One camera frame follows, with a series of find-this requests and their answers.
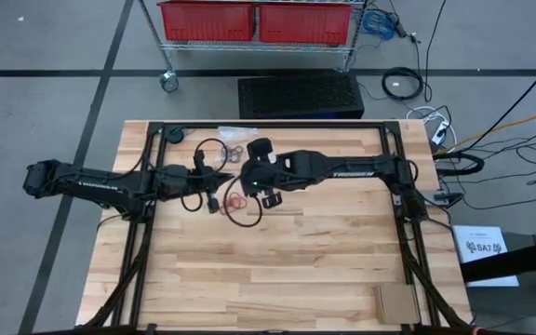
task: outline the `wire shelf cart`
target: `wire shelf cart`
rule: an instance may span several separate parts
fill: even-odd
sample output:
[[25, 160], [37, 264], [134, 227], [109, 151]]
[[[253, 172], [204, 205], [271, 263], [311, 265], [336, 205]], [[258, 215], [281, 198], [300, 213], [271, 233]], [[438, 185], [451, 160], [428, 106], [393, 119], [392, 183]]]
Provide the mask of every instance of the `wire shelf cart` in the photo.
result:
[[[240, 0], [219, 0], [220, 2], [240, 2]], [[363, 21], [366, 8], [369, 0], [251, 0], [253, 3], [280, 3], [280, 4], [338, 4], [351, 5], [360, 7], [358, 22]], [[276, 52], [311, 52], [311, 53], [327, 53], [341, 54], [342, 66], [337, 68], [340, 72], [348, 72], [351, 67], [351, 60], [357, 51], [355, 45], [359, 32], [360, 24], [355, 25], [350, 41], [347, 39], [345, 45], [334, 46], [328, 44], [307, 44], [307, 43], [263, 43], [259, 41], [258, 33], [255, 33], [251, 41], [168, 41], [164, 43], [156, 28], [148, 7], [144, 0], [138, 0], [141, 10], [144, 13], [144, 18], [148, 23], [148, 27], [153, 35], [154, 41], [160, 51], [161, 57], [165, 62], [167, 71], [160, 76], [160, 85], [167, 93], [175, 91], [179, 87], [179, 80], [175, 74], [173, 65], [171, 64], [168, 52], [173, 50], [206, 50], [206, 51], [276, 51]]]

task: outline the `wooden tabletop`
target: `wooden tabletop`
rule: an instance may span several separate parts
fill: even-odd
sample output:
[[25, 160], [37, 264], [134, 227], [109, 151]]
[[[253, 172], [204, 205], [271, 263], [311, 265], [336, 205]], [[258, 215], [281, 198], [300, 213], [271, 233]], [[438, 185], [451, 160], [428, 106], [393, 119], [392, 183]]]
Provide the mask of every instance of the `wooden tabletop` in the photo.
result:
[[[399, 123], [407, 159], [419, 167], [417, 187], [436, 190], [423, 123]], [[125, 123], [114, 171], [126, 171], [138, 161], [147, 125], [147, 121]], [[197, 143], [221, 135], [215, 128], [186, 132], [182, 143], [168, 146], [166, 164], [192, 168]], [[382, 153], [378, 131], [361, 128], [258, 128], [252, 138], [228, 144], [245, 148], [259, 137], [271, 139], [277, 154], [299, 149], [332, 156]], [[217, 167], [219, 146], [209, 143], [202, 149], [206, 163]], [[242, 162], [246, 159], [244, 152]], [[236, 174], [239, 169], [240, 164], [229, 163], [224, 171]], [[217, 194], [220, 200], [225, 188]], [[241, 192], [240, 186], [232, 191]], [[191, 330], [400, 329], [380, 324], [375, 311], [374, 287], [405, 282], [392, 204], [383, 182], [327, 180], [282, 195], [283, 204], [265, 210], [261, 223], [250, 229], [235, 226], [219, 213], [209, 214], [206, 205], [190, 213], [179, 200], [159, 203], [139, 327], [156, 323], [159, 329]], [[197, 197], [190, 196], [185, 203], [195, 208]], [[447, 221], [439, 209], [429, 209], [433, 219]], [[114, 214], [105, 210], [102, 217]], [[257, 215], [254, 201], [234, 212], [242, 222], [254, 222]], [[88, 321], [117, 284], [127, 226], [116, 219], [100, 228], [76, 324]], [[469, 302], [449, 230], [426, 221], [422, 235], [433, 282], [469, 322]], [[127, 293], [124, 323], [132, 289]], [[428, 324], [419, 285], [418, 297], [423, 323]]]

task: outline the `concrete floor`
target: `concrete floor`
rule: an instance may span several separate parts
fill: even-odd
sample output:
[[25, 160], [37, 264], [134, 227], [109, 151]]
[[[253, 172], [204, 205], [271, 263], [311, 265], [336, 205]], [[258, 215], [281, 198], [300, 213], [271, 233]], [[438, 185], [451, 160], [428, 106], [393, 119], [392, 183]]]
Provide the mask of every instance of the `concrete floor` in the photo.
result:
[[[422, 66], [441, 1], [395, 1], [405, 28], [416, 32], [423, 41]], [[160, 22], [154, 1], [147, 3], [154, 19]], [[379, 5], [388, 8], [383, 0]], [[22, 191], [25, 167], [53, 157], [74, 160], [100, 83], [111, 76], [108, 86], [102, 85], [105, 89], [98, 90], [102, 105], [85, 162], [92, 168], [111, 167], [124, 120], [238, 116], [238, 77], [188, 73], [181, 77], [180, 89], [168, 95], [151, 75], [117, 77], [112, 71], [101, 72], [105, 62], [106, 70], [163, 69], [137, 5], [129, 13], [116, 61], [108, 59], [123, 6], [124, 1], [116, 0], [0, 0], [0, 70], [35, 70], [0, 76], [0, 334], [18, 332], [60, 204], [60, 197], [34, 201]], [[358, 44], [374, 42], [377, 41], [372, 36], [364, 35]], [[329, 69], [339, 66], [341, 58], [182, 52], [173, 60], [178, 70]], [[413, 46], [407, 40], [394, 39], [377, 49], [363, 48], [355, 68], [415, 67], [415, 63]], [[430, 104], [450, 107], [459, 138], [490, 126], [534, 80], [531, 70], [536, 69], [536, 2], [448, 1], [432, 47], [430, 67], [440, 70], [430, 78], [434, 90]], [[485, 71], [494, 69], [502, 71], [496, 76]], [[38, 70], [81, 72], [44, 77]], [[453, 70], [467, 71], [464, 76], [451, 76]], [[378, 75], [361, 76], [358, 80], [373, 96], [383, 95]], [[371, 100], [366, 96], [364, 103], [365, 118], [402, 118], [407, 111], [391, 100]], [[409, 103], [411, 107], [422, 104], [422, 98]], [[532, 114], [536, 114], [536, 88], [506, 121]], [[534, 134], [536, 122], [490, 138]], [[534, 169], [515, 154], [503, 154], [489, 160], [473, 180]], [[525, 182], [512, 179], [465, 187], [473, 205], [488, 206], [536, 196], [536, 185], [526, 186]], [[451, 213], [457, 224], [499, 225], [510, 232], [536, 234], [536, 203], [493, 210], [472, 210], [460, 204]], [[73, 202], [35, 331], [74, 325], [100, 214], [90, 203]], [[483, 317], [477, 320], [481, 326], [497, 321]], [[506, 329], [536, 332], [536, 320], [526, 319]]]

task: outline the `black metal frame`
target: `black metal frame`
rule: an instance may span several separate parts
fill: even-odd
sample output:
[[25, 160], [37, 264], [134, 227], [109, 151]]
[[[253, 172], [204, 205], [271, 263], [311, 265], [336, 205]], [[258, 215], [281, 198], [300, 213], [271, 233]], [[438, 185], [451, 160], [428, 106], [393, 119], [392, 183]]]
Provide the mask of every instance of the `black metal frame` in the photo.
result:
[[[388, 135], [392, 135], [395, 142], [395, 153], [396, 155], [400, 156], [401, 158], [405, 157], [405, 151], [401, 136], [401, 130], [400, 125], [397, 121], [383, 121], [383, 122], [226, 122], [226, 123], [213, 123], [213, 122], [189, 122], [189, 123], [183, 123], [183, 122], [151, 122], [148, 125], [147, 129], [147, 138], [146, 143], [144, 145], [143, 153], [142, 153], [142, 161], [141, 161], [141, 168], [147, 168], [147, 164], [150, 161], [150, 155], [151, 151], [153, 149], [153, 139], [154, 134], [160, 133], [162, 136], [161, 141], [159, 142], [159, 150], [158, 155], [156, 157], [156, 165], [158, 167], [162, 166], [164, 164], [165, 159], [165, 151], [167, 149], [167, 140], [165, 135], [165, 131], [169, 127], [175, 127], [175, 126], [181, 126], [181, 127], [190, 127], [190, 128], [216, 128], [221, 126], [239, 126], [239, 127], [258, 127], [258, 128], [363, 128], [363, 129], [376, 129], [379, 130], [380, 133], [380, 140], [382, 142], [382, 153], [383, 154], [391, 154], [391, 146], [390, 142], [388, 141]], [[407, 284], [414, 284], [414, 273], [410, 270], [404, 255], [404, 252], [410, 252], [409, 251], [409, 241], [407, 238], [407, 234], [405, 231], [405, 222], [406, 218], [403, 215], [402, 210], [402, 204], [399, 201], [399, 198], [395, 195], [391, 194], [391, 201], [394, 208], [395, 213], [395, 224], [396, 224], [396, 232], [398, 235], [398, 242], [400, 245], [400, 253], [401, 257], [403, 259], [403, 268], [405, 273], [405, 280]], [[150, 211], [150, 220], [144, 222], [144, 233], [142, 237], [141, 242], [141, 249], [138, 252], [138, 256], [136, 256], [136, 259], [132, 261], [132, 256], [134, 252], [135, 247], [135, 240], [136, 240], [136, 234], [138, 232], [138, 223], [135, 221], [132, 221], [129, 223], [129, 229], [127, 232], [127, 240], [126, 240], [126, 247], [124, 250], [124, 257], [122, 260], [122, 267], [121, 267], [121, 275], [119, 279], [119, 284], [117, 288], [112, 293], [111, 297], [114, 298], [113, 303], [115, 304], [115, 307], [113, 309], [113, 316], [111, 320], [111, 326], [112, 328], [121, 329], [120, 331], [124, 331], [128, 328], [135, 329], [138, 326], [138, 319], [140, 314], [140, 307], [141, 307], [141, 296], [144, 290], [144, 281], [145, 281], [145, 274], [146, 274], [146, 265], [148, 261], [148, 255], [150, 252], [150, 243], [152, 240], [152, 232], [153, 232], [153, 225], [154, 225], [154, 212], [156, 210], [156, 202], [151, 203], [148, 206], [148, 210]], [[430, 278], [429, 268], [428, 268], [428, 262], [427, 262], [427, 255], [425, 252], [424, 243], [422, 240], [422, 233], [421, 233], [421, 226], [420, 223], [416, 220], [413, 220], [410, 222], [413, 232], [414, 232], [414, 241], [415, 241], [415, 247], [417, 250], [417, 257], [419, 260], [419, 265], [423, 268], [426, 276]], [[124, 304], [124, 298], [125, 298], [125, 292], [127, 285], [131, 281], [131, 279], [134, 276], [134, 270], [137, 270], [137, 279], [136, 279], [136, 287], [134, 289], [133, 293], [133, 300], [131, 304], [130, 314], [129, 314], [129, 322], [126, 326], [120, 326], [121, 323], [121, 316], [123, 313], [123, 304]], [[436, 305], [434, 301], [431, 299], [431, 297], [426, 294], [426, 300], [427, 300], [427, 306], [429, 315], [431, 317], [431, 324], [434, 327], [440, 326], [439, 316], [436, 309]], [[111, 312], [109, 309], [105, 311], [106, 316], [109, 315]], [[77, 328], [75, 330], [78, 331], [87, 331], [88, 328], [99, 328], [102, 327], [107, 317], [101, 315], [102, 317], [99, 317], [97, 319], [97, 316], [95, 316], [95, 319], [91, 320], [90, 322], [86, 323], [83, 328]], [[345, 335], [376, 335], [376, 334], [397, 334], [398, 331], [278, 331], [274, 332], [274, 334], [280, 334], [286, 332], [287, 334], [345, 334]], [[401, 333], [402, 334], [410, 334], [410, 326], [409, 325], [401, 325]], [[206, 335], [206, 334], [221, 334], [221, 335], [235, 335], [235, 334], [246, 334], [246, 335], [266, 335], [266, 334], [272, 334], [271, 331], [197, 331], [197, 330], [187, 330], [187, 331], [172, 331], [172, 330], [152, 330], [153, 334], [177, 334], [177, 333], [188, 333], [188, 334], [195, 334], [195, 335]]]

